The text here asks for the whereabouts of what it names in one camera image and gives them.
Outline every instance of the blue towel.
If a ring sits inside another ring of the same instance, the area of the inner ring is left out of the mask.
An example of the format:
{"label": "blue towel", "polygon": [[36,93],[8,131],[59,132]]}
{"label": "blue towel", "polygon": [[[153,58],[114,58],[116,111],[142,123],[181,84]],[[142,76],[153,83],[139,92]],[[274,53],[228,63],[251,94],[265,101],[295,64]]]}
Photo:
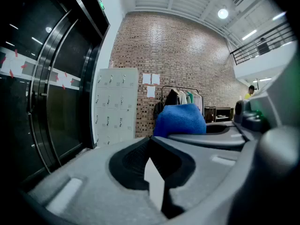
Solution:
{"label": "blue towel", "polygon": [[159,114],[154,136],[167,137],[170,134],[205,134],[206,123],[196,104],[165,106]]}

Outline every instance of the clothing rack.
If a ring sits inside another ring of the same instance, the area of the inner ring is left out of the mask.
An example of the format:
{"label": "clothing rack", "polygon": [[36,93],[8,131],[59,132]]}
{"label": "clothing rack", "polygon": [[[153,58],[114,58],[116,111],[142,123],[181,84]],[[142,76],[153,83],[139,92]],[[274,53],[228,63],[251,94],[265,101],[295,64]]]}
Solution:
{"label": "clothing rack", "polygon": [[[164,99],[164,96],[163,96],[163,89],[164,87],[168,87],[168,88],[181,88],[181,89],[190,89],[190,90],[196,90],[197,93],[199,94],[199,91],[198,89],[196,88],[184,88],[184,87],[177,87],[177,86],[170,86],[170,85],[165,85],[161,88],[161,97],[160,97],[160,102],[163,104],[163,99]],[[200,95],[202,97],[202,115],[203,117],[205,116],[205,113],[204,113],[204,99],[203,99],[203,96]]]}

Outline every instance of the yellow shirt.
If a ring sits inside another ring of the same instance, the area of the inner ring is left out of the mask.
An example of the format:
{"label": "yellow shirt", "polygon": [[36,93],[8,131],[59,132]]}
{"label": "yellow shirt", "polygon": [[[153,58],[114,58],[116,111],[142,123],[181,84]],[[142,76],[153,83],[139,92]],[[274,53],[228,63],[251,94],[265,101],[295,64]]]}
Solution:
{"label": "yellow shirt", "polygon": [[245,99],[249,99],[251,97],[251,95],[249,94],[249,93],[247,93],[246,95],[245,95]]}

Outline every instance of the brick wall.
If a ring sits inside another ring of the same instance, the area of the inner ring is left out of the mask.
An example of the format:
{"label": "brick wall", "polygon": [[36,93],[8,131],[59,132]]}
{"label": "brick wall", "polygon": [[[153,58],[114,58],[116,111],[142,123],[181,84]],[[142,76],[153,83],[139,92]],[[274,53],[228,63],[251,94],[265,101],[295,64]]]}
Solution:
{"label": "brick wall", "polygon": [[[205,106],[234,107],[248,88],[234,77],[226,41],[213,30],[174,15],[129,13],[115,39],[111,61],[115,67],[138,68],[136,137],[153,134],[153,108],[163,85],[193,87]],[[160,74],[156,97],[147,98],[143,73]],[[170,89],[164,89],[164,97]]]}

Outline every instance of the black metal railing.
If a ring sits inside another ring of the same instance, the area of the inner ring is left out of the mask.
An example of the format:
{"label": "black metal railing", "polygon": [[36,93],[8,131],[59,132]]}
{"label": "black metal railing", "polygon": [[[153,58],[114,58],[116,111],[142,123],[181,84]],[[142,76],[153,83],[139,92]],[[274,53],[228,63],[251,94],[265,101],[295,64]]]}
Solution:
{"label": "black metal railing", "polygon": [[296,39],[290,24],[284,22],[253,39],[251,42],[239,47],[230,54],[233,55],[235,64],[238,65],[284,46]]}

